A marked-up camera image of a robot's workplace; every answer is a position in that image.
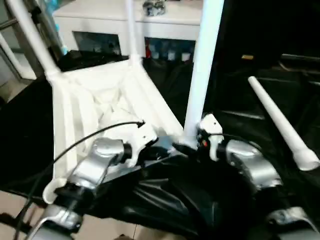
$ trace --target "black cable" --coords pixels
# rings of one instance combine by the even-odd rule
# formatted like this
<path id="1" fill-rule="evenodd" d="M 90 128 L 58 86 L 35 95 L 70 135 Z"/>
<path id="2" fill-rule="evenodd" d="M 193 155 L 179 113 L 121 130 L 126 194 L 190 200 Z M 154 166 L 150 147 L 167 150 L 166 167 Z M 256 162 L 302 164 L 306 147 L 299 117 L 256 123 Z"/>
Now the black cable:
<path id="1" fill-rule="evenodd" d="M 109 129 L 113 129 L 113 128 L 116 128 L 116 127 L 119 127 L 119 126 L 123 126 L 123 125 L 130 125 L 130 124 L 136 124 L 138 125 L 138 127 L 142 126 L 144 124 L 144 122 L 139 122 L 139 121 L 128 121 L 128 122 L 121 122 L 121 123 L 117 123 L 117 124 L 114 124 L 114 125 L 111 125 L 111 126 L 107 126 L 107 127 L 104 127 L 94 133 L 91 133 L 90 135 L 88 136 L 85 136 L 84 138 L 80 139 L 79 141 L 75 142 L 74 144 L 72 144 L 71 146 L 69 146 L 68 148 L 66 148 L 63 152 L 61 152 L 42 172 L 40 173 L 37 173 L 38 176 L 37 176 L 37 179 L 36 181 L 34 182 L 28 196 L 27 196 L 27 199 L 25 201 L 25 204 L 22 208 L 22 210 L 20 211 L 19 213 L 19 216 L 18 216 L 18 223 L 17 223 L 17 226 L 16 226 L 16 229 L 15 229 L 15 233 L 14 233 L 14 237 L 13 237 L 13 240 L 18 240 L 19 238 L 19 233 L 20 233 L 20 228 L 23 224 L 23 221 L 24 221 L 24 218 L 25 218 L 25 215 L 29 209 L 29 207 L 31 206 L 31 203 L 32 203 L 32 196 L 34 195 L 42 177 L 51 169 L 51 167 L 60 159 L 62 158 L 67 152 L 69 152 L 71 149 L 73 149 L 75 146 L 79 145 L 80 143 L 84 142 L 85 140 L 89 139 L 89 138 L 92 138 L 93 136 L 95 135 L 98 135 L 106 130 L 109 130 Z"/>

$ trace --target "white clamp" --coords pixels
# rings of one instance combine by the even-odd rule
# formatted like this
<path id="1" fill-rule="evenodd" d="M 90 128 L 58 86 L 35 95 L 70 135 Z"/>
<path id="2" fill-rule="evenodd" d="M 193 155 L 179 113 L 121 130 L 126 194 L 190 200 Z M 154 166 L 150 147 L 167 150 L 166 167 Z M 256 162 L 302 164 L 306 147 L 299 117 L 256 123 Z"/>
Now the white clamp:
<path id="1" fill-rule="evenodd" d="M 206 131 L 208 134 L 222 134 L 222 127 L 212 113 L 206 115 L 201 120 L 199 128 L 201 130 Z M 212 135 L 209 136 L 208 139 L 210 141 L 210 158 L 213 161 L 217 161 L 217 148 L 219 143 L 221 143 L 224 139 L 224 137 L 222 135 Z"/>

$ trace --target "tiled floor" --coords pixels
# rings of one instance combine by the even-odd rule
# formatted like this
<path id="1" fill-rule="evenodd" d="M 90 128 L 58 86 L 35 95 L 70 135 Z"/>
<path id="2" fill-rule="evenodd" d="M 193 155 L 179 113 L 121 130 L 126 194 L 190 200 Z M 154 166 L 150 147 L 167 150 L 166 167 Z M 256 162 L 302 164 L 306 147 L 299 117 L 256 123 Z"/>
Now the tiled floor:
<path id="1" fill-rule="evenodd" d="M 7 192 L 0 191 L 0 213 L 8 213 L 16 216 L 24 205 L 25 199 Z M 30 220 L 34 225 L 41 216 L 43 209 L 32 206 L 27 212 L 24 221 Z M 0 224 L 0 239 L 11 240 L 15 230 L 9 226 Z M 140 225 L 118 221 L 112 218 L 99 219 L 86 215 L 83 225 L 78 234 L 74 235 L 75 240 L 113 240 L 124 234 L 135 240 L 184 240 L 183 237 L 171 233 L 146 228 Z"/>
<path id="2" fill-rule="evenodd" d="M 3 98 L 6 102 L 9 102 L 23 89 L 25 89 L 26 86 L 26 84 L 18 82 L 15 79 L 11 79 L 0 86 L 0 97 Z"/>

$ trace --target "white pole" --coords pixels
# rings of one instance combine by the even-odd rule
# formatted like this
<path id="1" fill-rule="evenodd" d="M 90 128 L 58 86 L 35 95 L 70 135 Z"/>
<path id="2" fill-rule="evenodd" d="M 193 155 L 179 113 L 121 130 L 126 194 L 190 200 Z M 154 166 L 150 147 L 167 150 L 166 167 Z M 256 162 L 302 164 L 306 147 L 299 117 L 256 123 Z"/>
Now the white pole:
<path id="1" fill-rule="evenodd" d="M 140 56 L 137 51 L 137 34 L 136 34 L 136 28 L 135 28 L 136 20 L 135 20 L 134 1 L 126 0 L 125 7 L 126 7 L 128 32 L 129 32 L 128 42 L 130 43 L 130 59 L 132 60 L 132 62 L 139 61 Z"/>
<path id="2" fill-rule="evenodd" d="M 12 52 L 10 46 L 8 45 L 8 43 L 6 42 L 5 38 L 2 36 L 1 33 L 0 33 L 0 45 L 2 46 L 3 51 L 8 56 L 8 58 L 12 62 L 12 65 L 15 67 L 15 69 L 20 74 L 20 76 L 23 79 L 28 79 L 28 77 L 25 74 L 25 71 L 24 71 L 23 67 L 21 66 L 20 62 L 17 60 L 15 54 Z"/>
<path id="3" fill-rule="evenodd" d="M 197 125 L 201 121 L 204 109 L 223 6 L 224 0 L 204 0 L 203 2 L 202 19 L 183 132 L 184 141 L 193 148 L 197 146 Z"/>
<path id="4" fill-rule="evenodd" d="M 258 80 L 254 76 L 251 76 L 248 81 L 292 151 L 293 159 L 299 169 L 309 171 L 319 167 L 320 160 L 317 155 L 307 147 Z"/>
<path id="5" fill-rule="evenodd" d="M 20 27 L 28 39 L 33 51 L 39 59 L 46 75 L 60 72 L 55 62 L 51 58 L 44 42 L 42 41 L 36 26 L 34 25 L 25 4 L 22 0 L 7 0 L 14 16 L 18 20 Z"/>

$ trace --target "white cabinet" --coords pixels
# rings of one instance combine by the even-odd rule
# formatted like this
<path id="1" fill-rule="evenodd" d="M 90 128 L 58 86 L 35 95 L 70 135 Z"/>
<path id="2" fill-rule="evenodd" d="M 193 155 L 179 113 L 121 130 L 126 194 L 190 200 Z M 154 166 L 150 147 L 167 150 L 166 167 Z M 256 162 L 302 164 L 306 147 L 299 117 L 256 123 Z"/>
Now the white cabinet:
<path id="1" fill-rule="evenodd" d="M 197 40 L 203 5 L 201 0 L 167 1 L 166 13 L 154 17 L 144 16 L 143 2 L 134 1 L 137 47 L 141 56 L 146 56 L 145 37 Z M 97 43 L 102 39 L 101 34 L 106 34 L 105 41 L 112 45 L 116 42 L 115 45 L 119 45 L 123 56 L 130 53 L 125 0 L 76 0 L 54 12 L 53 18 L 58 24 L 61 40 L 68 50 L 79 50 L 81 37 L 77 35 L 84 32 L 97 33 Z M 91 49 L 99 51 L 99 47 L 96 46 L 91 46 Z"/>

